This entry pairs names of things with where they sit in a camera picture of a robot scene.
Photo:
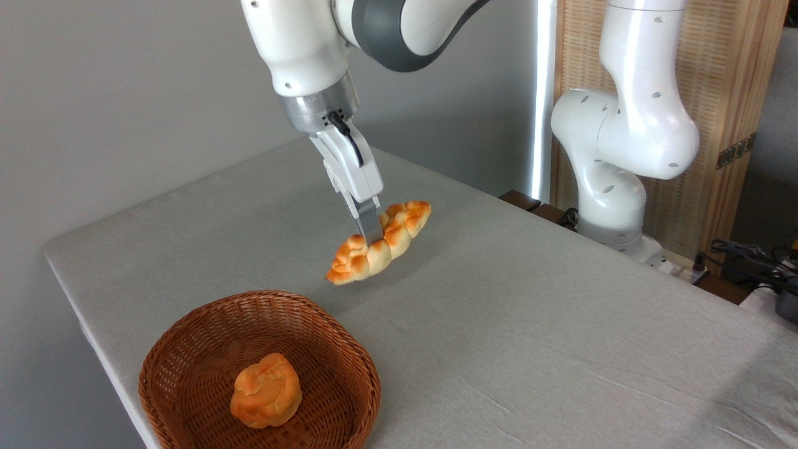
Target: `wicker basket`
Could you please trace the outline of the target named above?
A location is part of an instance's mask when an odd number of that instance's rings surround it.
[[[252,429],[230,413],[236,376],[281,352],[302,403],[280,427]],[[362,447],[380,405],[369,354],[319,306],[288,292],[229,296],[195,309],[144,360],[141,405],[163,447]]]

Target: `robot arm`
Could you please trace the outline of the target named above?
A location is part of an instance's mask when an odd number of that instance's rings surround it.
[[[382,238],[383,184],[352,122],[359,101],[347,56],[359,46],[385,67],[426,67],[488,0],[241,0],[252,38],[291,124],[324,157],[336,192],[371,244]]]
[[[672,179],[698,151],[676,83],[686,3],[608,0],[599,55],[618,93],[572,89],[551,116],[576,174],[579,233],[655,267],[662,248],[642,235],[646,191],[635,174]]]

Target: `black cable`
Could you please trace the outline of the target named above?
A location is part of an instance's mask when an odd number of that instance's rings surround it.
[[[775,257],[769,256],[762,248],[754,244],[739,244],[731,240],[715,239],[710,243],[711,252],[714,254],[732,254],[739,258],[744,258],[752,264],[766,268],[769,271],[780,270],[789,271],[798,275],[798,271],[782,262],[776,261]]]
[[[352,129],[346,124],[344,121],[343,114],[338,115],[337,112],[333,111],[327,114],[327,119],[330,123],[338,130],[339,133],[346,136],[349,139],[350,144],[352,144],[352,148],[354,148],[355,156],[358,157],[358,167],[363,166],[363,156],[360,154],[360,149],[358,148],[358,144],[352,138]]]
[[[565,209],[565,215],[563,218],[560,219],[559,225],[560,226],[568,226],[571,225],[576,228],[576,224],[579,222],[579,210],[577,208],[568,208]]]
[[[792,248],[787,248],[784,246],[776,246],[775,248],[770,250],[770,257],[773,260],[779,260],[780,259],[779,251],[785,251],[788,255],[790,255],[792,252]]]
[[[792,284],[789,284],[787,282],[782,282],[780,280],[775,280],[771,276],[769,276],[769,277],[759,276],[759,275],[756,275],[756,274],[753,274],[753,273],[750,273],[750,272],[746,272],[746,271],[740,270],[739,268],[734,268],[734,267],[732,267],[732,266],[730,266],[728,264],[724,264],[723,262],[721,262],[719,260],[713,259],[709,255],[707,255],[705,252],[699,252],[698,255],[703,257],[704,260],[709,260],[713,264],[716,264],[716,265],[718,265],[718,266],[720,266],[722,268],[727,268],[728,270],[730,270],[732,272],[735,272],[736,274],[738,274],[740,276],[746,276],[746,277],[748,277],[750,279],[759,280],[762,284],[767,284],[767,285],[770,285],[771,287],[782,288],[782,289],[785,289],[788,292],[792,293],[793,295],[798,295],[798,288],[795,288],[795,286],[792,285]]]

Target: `table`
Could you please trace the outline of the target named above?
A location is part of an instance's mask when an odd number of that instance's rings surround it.
[[[433,205],[372,279],[324,273],[354,230],[307,140],[50,242],[45,254],[148,447],[141,363],[181,316],[252,289],[311,298],[369,351],[367,447],[798,447],[798,336],[374,151],[384,204]]]

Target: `bread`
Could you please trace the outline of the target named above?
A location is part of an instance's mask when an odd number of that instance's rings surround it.
[[[230,413],[247,426],[262,429],[284,424],[300,402],[297,373],[283,354],[275,352],[239,373]]]
[[[344,285],[381,272],[407,251],[410,241],[427,224],[432,206],[426,201],[390,205],[380,214],[383,238],[368,246],[363,236],[354,235],[335,253],[327,280]]]

